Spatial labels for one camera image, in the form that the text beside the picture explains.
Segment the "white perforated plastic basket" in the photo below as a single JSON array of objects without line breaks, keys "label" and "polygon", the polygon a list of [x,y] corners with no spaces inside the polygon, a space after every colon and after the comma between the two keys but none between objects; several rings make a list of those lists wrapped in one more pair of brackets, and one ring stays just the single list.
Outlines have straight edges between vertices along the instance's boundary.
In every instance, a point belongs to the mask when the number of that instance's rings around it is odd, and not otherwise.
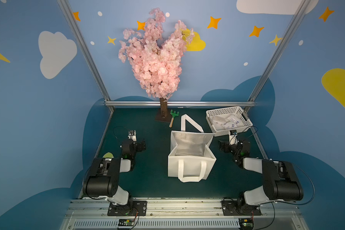
[{"label": "white perforated plastic basket", "polygon": [[240,106],[225,107],[206,111],[206,120],[215,137],[246,132],[253,123]]}]

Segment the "white insulated delivery bag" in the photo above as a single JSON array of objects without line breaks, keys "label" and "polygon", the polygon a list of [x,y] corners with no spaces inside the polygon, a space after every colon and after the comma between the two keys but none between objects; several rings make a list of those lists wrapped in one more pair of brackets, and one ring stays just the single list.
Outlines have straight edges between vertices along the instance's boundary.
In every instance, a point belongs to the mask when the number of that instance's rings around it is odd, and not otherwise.
[{"label": "white insulated delivery bag", "polygon": [[168,177],[182,183],[206,180],[216,162],[210,149],[213,138],[213,133],[205,133],[187,114],[181,116],[181,130],[172,131],[170,136]]}]

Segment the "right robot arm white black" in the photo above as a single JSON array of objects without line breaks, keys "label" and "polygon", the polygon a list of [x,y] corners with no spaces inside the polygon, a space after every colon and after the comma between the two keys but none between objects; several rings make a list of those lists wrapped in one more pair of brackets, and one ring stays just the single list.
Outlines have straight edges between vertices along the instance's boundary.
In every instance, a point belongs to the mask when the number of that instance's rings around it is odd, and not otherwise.
[{"label": "right robot arm white black", "polygon": [[250,156],[250,143],[238,141],[219,141],[219,149],[231,153],[239,168],[262,175],[262,185],[256,189],[239,194],[236,207],[255,208],[262,204],[288,201],[300,201],[304,191],[293,164],[284,161],[272,161]]}]

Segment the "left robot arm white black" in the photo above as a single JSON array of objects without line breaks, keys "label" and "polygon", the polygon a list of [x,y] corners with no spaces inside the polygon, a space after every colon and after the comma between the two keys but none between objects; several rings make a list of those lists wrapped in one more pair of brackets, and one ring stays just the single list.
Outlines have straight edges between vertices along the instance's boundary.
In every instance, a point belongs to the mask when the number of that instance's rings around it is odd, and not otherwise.
[{"label": "left robot arm white black", "polygon": [[146,150],[146,142],[124,140],[121,144],[121,157],[95,158],[86,173],[82,191],[91,199],[107,199],[115,206],[129,206],[131,195],[119,185],[120,174],[135,168],[136,154]]}]

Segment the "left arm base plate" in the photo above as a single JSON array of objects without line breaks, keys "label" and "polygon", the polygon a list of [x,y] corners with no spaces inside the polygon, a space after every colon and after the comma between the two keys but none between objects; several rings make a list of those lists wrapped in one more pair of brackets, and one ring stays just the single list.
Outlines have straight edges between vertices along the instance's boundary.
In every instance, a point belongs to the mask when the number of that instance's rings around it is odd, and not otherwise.
[{"label": "left arm base plate", "polygon": [[130,200],[126,205],[110,204],[107,216],[146,216],[148,202],[145,200]]}]

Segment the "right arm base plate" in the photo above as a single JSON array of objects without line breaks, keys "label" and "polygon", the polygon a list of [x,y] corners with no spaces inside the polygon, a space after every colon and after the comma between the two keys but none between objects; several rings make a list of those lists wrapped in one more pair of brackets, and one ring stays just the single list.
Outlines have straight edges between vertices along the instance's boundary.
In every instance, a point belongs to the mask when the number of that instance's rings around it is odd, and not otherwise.
[{"label": "right arm base plate", "polygon": [[261,216],[258,206],[250,206],[245,202],[238,203],[237,200],[222,200],[221,209],[224,216]]}]

